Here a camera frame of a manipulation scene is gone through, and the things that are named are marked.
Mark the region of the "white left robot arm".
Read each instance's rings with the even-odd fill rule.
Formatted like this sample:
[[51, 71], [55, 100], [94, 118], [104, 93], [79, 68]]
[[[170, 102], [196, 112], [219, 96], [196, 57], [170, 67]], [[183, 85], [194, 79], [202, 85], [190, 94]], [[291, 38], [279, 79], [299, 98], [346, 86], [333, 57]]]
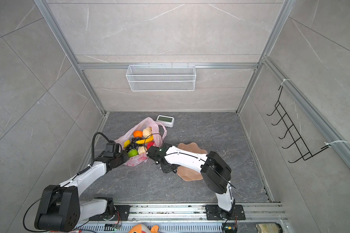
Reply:
[[44, 188], [41, 198], [36, 201], [39, 206], [32, 232], [70, 232], [81, 220], [95, 216], [107, 219], [115, 217], [117, 210], [113, 198], [98, 197], [83, 203], [79, 198], [96, 180], [128, 159], [123, 146], [110, 139], [98, 156], [91, 148], [91, 162], [86, 168], [58, 185]]

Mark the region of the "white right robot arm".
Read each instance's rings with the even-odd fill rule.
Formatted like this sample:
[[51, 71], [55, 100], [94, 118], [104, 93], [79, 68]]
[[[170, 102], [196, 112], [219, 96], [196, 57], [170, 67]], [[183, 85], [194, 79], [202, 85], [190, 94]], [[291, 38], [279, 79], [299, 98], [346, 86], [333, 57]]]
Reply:
[[163, 173], [175, 173], [182, 166], [201, 174], [207, 187], [216, 194], [218, 207], [215, 215], [221, 219], [229, 219], [233, 215], [235, 200], [231, 192], [234, 188], [231, 168], [218, 153], [193, 153], [164, 143], [161, 147], [151, 146], [147, 156], [161, 165]]

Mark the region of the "pink plastic shopping bag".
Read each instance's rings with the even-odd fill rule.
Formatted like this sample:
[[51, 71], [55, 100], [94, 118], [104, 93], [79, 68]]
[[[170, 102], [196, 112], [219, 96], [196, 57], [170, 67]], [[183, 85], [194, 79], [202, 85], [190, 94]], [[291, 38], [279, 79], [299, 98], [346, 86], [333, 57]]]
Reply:
[[164, 124], [147, 117], [139, 124], [131, 128], [115, 142], [127, 152], [129, 160], [124, 163], [128, 167], [134, 167], [148, 159], [147, 151], [151, 146], [161, 146], [167, 135]]

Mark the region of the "pink wavy plate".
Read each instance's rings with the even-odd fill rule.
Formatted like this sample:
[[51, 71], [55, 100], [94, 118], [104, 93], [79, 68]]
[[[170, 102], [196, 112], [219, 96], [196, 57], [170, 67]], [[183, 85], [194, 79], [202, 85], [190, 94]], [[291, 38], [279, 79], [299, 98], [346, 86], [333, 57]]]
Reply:
[[[188, 152], [199, 153], [199, 154], [207, 154], [208, 152], [204, 149], [201, 149], [196, 143], [192, 142], [190, 144], [180, 143], [178, 148], [181, 150], [185, 150]], [[177, 169], [177, 174], [185, 181], [199, 181], [202, 180], [203, 177], [200, 173], [195, 170], [189, 169], [184, 166], [179, 166]]]

